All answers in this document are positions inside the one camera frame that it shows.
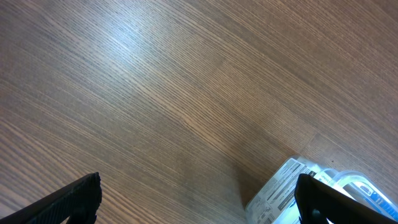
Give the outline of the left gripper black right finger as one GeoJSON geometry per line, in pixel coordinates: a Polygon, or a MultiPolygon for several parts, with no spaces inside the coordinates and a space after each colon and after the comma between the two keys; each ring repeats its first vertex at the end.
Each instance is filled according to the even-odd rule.
{"type": "Polygon", "coordinates": [[[308,174],[300,174],[294,192],[301,224],[397,224],[308,174]]]}

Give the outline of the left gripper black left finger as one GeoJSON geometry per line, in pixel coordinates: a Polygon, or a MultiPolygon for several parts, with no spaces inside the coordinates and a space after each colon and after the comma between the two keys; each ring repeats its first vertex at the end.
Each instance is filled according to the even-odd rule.
{"type": "Polygon", "coordinates": [[[102,201],[99,173],[91,173],[1,219],[1,223],[94,224],[102,201]]]}

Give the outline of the white medicine box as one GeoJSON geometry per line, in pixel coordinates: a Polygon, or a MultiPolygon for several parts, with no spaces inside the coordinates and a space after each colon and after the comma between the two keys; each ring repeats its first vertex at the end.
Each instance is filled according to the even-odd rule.
{"type": "Polygon", "coordinates": [[[321,167],[301,156],[288,158],[246,205],[249,224],[298,224],[295,187],[300,174],[316,175],[321,167]]]}

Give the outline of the blue lozenge box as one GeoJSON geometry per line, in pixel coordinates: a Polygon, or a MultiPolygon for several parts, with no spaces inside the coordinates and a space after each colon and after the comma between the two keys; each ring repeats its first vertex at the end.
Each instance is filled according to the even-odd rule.
{"type": "Polygon", "coordinates": [[[397,205],[382,194],[375,186],[354,182],[358,189],[358,201],[376,212],[397,221],[397,205]]]}

